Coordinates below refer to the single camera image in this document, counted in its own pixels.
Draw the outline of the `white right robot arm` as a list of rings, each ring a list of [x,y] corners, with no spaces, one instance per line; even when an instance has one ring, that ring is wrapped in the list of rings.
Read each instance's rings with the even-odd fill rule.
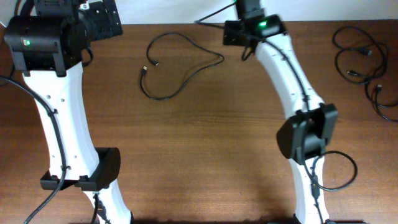
[[[250,49],[274,85],[285,114],[276,139],[294,178],[293,223],[331,223],[325,205],[323,165],[338,112],[312,88],[278,15],[266,16],[259,1],[235,1],[238,20],[227,21],[224,44]]]

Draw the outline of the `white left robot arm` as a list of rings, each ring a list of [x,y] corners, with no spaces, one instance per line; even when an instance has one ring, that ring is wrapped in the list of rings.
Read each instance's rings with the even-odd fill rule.
[[[94,208],[92,222],[132,223],[118,185],[121,154],[94,147],[83,104],[83,51],[123,33],[114,1],[26,1],[11,17],[4,40],[18,84],[37,104],[50,165],[40,180],[51,196],[79,188]]]

